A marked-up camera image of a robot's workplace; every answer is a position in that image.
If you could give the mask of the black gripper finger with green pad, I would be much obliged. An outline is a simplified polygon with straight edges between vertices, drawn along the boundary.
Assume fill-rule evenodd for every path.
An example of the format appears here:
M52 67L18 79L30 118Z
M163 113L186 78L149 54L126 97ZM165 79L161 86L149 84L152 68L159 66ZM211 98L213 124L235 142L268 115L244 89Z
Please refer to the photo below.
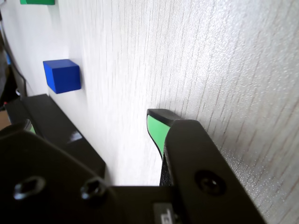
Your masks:
M166 109L147 110L162 157L161 186L175 190L185 224L262 224L264 219L203 126Z
M71 156L19 126L0 132L3 224L114 224L102 180Z

